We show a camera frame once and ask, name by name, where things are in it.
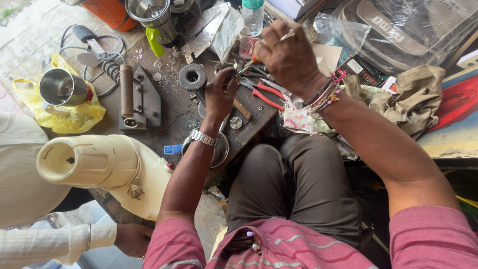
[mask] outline green plastic part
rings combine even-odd
[[[159,44],[158,40],[156,40],[156,37],[161,37],[161,34],[159,33],[158,29],[146,27],[146,37],[148,38],[152,51],[154,52],[156,57],[159,58],[163,56],[163,47]]]

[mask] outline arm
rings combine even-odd
[[[295,40],[280,37],[296,30]],[[268,46],[256,43],[259,57],[275,79],[290,92],[309,100],[325,83],[300,25],[275,21],[262,31]],[[340,93],[320,112],[385,183],[390,216],[418,205],[441,205],[459,210],[455,194],[427,153],[399,127],[380,114]]]
[[[214,81],[205,89],[206,116],[199,131],[214,139],[217,138],[224,118],[232,109],[234,95],[238,89],[239,79],[235,78],[229,82],[224,92],[224,82],[233,72],[231,67],[219,71]],[[201,198],[213,153],[211,146],[196,140],[191,142],[166,186],[157,226],[165,220],[175,218],[184,219],[194,225],[194,213]]]
[[[61,229],[0,230],[0,268],[16,269],[50,259],[72,265],[86,251],[88,234],[87,224]],[[139,224],[92,225],[89,249],[115,244],[126,255],[140,258],[149,243],[144,235],[151,236],[152,229]]]

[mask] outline orange container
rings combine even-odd
[[[138,23],[124,7],[124,0],[86,0],[81,6],[104,21],[111,29],[122,32],[133,29]]]

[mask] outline ring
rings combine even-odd
[[[283,37],[281,38],[281,42],[284,41],[284,40],[286,40],[287,38],[293,37],[293,36],[295,36],[295,30],[294,30],[294,29],[290,29],[289,32],[286,33],[285,36],[283,36]]]

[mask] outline red-handled pliers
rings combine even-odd
[[[276,103],[272,102],[271,100],[267,99],[267,97],[265,97],[261,92],[259,92],[259,89],[266,90],[268,92],[272,92],[273,94],[275,94],[275,95],[277,95],[277,96],[279,96],[280,98],[283,99],[284,95],[282,93],[280,93],[278,90],[276,90],[274,88],[265,86],[262,82],[259,82],[259,84],[256,84],[256,83],[254,83],[254,81],[252,81],[250,79],[247,79],[247,78],[245,78],[245,79],[247,80],[250,87],[246,83],[243,83],[243,85],[246,86],[249,89],[252,89],[252,95],[253,96],[257,96],[257,97],[261,98],[264,102],[268,103],[269,105],[277,108],[278,110],[284,111],[283,106],[281,106],[279,104],[276,104]]]

